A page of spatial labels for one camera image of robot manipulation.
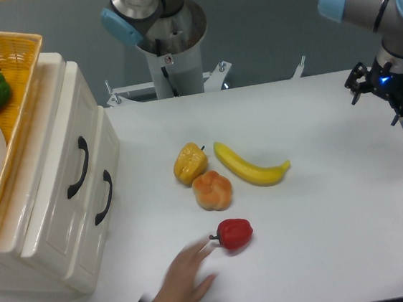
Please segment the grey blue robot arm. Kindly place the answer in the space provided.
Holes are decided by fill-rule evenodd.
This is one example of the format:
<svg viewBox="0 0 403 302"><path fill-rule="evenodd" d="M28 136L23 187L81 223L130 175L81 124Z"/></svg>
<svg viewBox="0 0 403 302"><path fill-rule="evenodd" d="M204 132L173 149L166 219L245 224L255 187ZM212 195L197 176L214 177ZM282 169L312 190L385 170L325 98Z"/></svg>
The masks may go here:
<svg viewBox="0 0 403 302"><path fill-rule="evenodd" d="M373 65L357 64L345 86L359 99L372 93L403 119L403 0L318 0L321 16L370 29L382 37ZM143 52L156 95L204 91L200 43L207 17L191 0L109 0L100 20L106 31Z"/></svg>

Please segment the person's hand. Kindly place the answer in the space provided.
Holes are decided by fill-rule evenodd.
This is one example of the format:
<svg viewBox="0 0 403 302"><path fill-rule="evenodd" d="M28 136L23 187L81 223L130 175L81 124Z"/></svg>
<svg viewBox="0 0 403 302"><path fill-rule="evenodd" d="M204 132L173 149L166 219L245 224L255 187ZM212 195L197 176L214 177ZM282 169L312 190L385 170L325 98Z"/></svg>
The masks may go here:
<svg viewBox="0 0 403 302"><path fill-rule="evenodd" d="M159 292L152 302L199 302L212 286L216 274L196 281L202 262L213 249L207 247L208 239L200 239L182 249L169 265Z"/></svg>

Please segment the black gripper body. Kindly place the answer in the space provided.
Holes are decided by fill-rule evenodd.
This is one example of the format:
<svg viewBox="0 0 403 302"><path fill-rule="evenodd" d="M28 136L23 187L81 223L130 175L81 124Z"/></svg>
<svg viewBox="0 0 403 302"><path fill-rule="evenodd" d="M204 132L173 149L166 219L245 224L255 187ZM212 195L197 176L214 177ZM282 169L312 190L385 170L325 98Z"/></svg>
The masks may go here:
<svg viewBox="0 0 403 302"><path fill-rule="evenodd" d="M380 64L375 59L367 80L373 85L372 93L388 102L391 95L403 93L403 73L390 61Z"/></svg>

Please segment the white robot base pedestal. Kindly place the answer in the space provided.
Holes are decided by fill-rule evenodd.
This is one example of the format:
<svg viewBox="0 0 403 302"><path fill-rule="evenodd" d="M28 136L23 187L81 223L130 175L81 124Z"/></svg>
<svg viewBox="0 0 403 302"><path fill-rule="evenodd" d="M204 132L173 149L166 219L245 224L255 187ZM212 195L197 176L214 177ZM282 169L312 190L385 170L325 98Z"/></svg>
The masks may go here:
<svg viewBox="0 0 403 302"><path fill-rule="evenodd" d="M206 30L202 8L185 0L178 13L158 19L138 45L158 99L204 92L200 44Z"/></svg>

